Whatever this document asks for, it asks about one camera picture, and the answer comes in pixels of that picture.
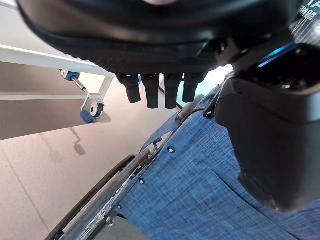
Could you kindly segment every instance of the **metal frame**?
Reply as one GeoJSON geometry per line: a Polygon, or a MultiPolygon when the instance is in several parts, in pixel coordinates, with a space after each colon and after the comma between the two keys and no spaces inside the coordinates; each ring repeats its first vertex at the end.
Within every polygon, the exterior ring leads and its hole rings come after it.
{"type": "MultiPolygon", "coordinates": [[[[14,18],[17,18],[16,21],[21,24],[18,25],[18,29],[21,36],[19,39],[13,39],[15,46],[9,46],[2,44],[0,38],[0,62],[12,63],[12,64],[22,64],[29,66],[53,68],[53,69],[66,69],[70,72],[76,73],[89,73],[105,76],[105,79],[101,85],[101,88],[98,93],[90,94],[90,98],[97,101],[97,103],[104,103],[104,98],[108,92],[108,89],[112,83],[115,75],[110,73],[103,68],[95,65],[89,61],[83,61],[79,59],[74,59],[68,55],[63,54],[53,50],[50,46],[34,40],[33,33],[24,25],[22,20],[20,21],[20,15],[17,11],[17,6],[12,0],[0,0],[0,8],[3,11],[12,11],[14,18]],[[22,38],[29,38],[32,43],[33,49],[40,49],[40,51],[24,49],[20,46],[22,38]]],[[[0,22],[8,23],[10,19],[7,19],[6,16],[0,15],[0,22]]],[[[2,30],[1,34],[10,35],[12,29],[2,30]]],[[[70,99],[85,99],[85,94],[67,94],[67,93],[48,93],[48,92],[0,92],[0,101],[17,101],[17,100],[70,100],[70,99]]]]}

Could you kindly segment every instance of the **metal screw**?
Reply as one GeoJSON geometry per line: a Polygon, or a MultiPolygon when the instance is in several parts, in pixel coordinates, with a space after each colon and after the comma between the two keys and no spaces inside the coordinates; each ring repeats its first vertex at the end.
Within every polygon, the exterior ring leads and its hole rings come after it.
{"type": "Polygon", "coordinates": [[[224,42],[221,42],[221,44],[220,44],[220,50],[221,50],[221,52],[223,52],[224,50],[226,50],[226,45],[225,45],[224,42]]]}
{"type": "Polygon", "coordinates": [[[176,150],[172,146],[170,146],[170,147],[168,147],[168,152],[171,154],[174,154],[176,152],[176,150]]]}
{"type": "Polygon", "coordinates": [[[112,221],[108,226],[109,226],[109,228],[111,228],[113,225],[115,225],[114,221],[112,221]]]}
{"type": "Polygon", "coordinates": [[[302,50],[300,49],[300,48],[298,48],[297,50],[295,50],[295,54],[296,55],[301,55],[301,53],[302,53],[302,50]]]}

